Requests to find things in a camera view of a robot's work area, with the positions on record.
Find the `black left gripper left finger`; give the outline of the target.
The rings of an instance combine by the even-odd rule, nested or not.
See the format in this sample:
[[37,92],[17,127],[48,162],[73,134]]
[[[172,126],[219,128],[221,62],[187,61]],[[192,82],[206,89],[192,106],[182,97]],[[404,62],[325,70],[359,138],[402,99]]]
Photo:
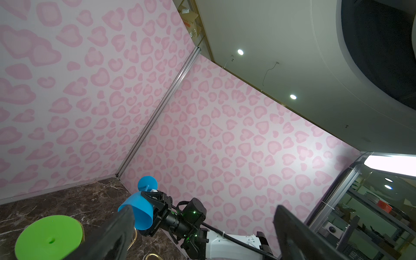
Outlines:
[[95,230],[66,260],[125,260],[134,241],[134,214],[125,206]]

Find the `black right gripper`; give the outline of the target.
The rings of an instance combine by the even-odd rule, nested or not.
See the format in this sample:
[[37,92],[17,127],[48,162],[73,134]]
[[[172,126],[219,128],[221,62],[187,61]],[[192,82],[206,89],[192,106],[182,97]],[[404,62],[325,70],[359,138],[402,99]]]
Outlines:
[[149,229],[141,231],[140,234],[153,237],[159,229],[170,232],[166,218],[172,213],[172,198],[161,191],[141,192],[141,196],[153,206],[153,223]]

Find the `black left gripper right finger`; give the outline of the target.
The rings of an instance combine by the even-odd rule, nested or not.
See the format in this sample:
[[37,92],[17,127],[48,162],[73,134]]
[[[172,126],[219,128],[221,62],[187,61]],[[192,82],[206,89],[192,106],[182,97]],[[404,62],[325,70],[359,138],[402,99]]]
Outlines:
[[283,260],[346,259],[282,205],[277,206],[273,223]]

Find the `blue glass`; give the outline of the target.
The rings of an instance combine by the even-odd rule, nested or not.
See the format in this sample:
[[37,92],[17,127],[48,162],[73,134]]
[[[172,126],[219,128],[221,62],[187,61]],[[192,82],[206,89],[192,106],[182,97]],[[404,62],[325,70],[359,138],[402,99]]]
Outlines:
[[153,225],[153,205],[142,196],[142,193],[157,191],[157,189],[157,180],[152,176],[144,176],[138,181],[138,192],[131,195],[118,208],[118,211],[121,211],[128,205],[132,207],[134,227],[139,231],[147,230]]

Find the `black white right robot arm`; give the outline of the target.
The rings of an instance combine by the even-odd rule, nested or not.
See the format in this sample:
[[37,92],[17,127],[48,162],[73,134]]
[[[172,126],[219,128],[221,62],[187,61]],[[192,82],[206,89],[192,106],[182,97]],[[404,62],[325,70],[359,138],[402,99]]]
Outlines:
[[255,235],[228,235],[205,223],[207,209],[193,198],[176,206],[163,192],[141,192],[154,209],[152,226],[143,231],[152,237],[162,229],[191,260],[275,260],[277,257],[262,232]]

